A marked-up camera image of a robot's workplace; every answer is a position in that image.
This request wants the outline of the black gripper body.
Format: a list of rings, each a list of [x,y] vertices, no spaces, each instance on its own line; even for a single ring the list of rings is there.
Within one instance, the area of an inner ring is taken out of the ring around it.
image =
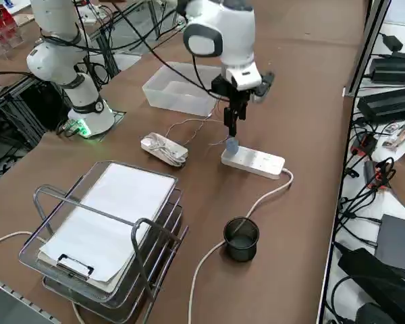
[[[223,76],[217,76],[211,81],[211,92],[215,95],[219,95],[228,103],[247,105],[250,100],[250,93],[248,90],[238,90]]]

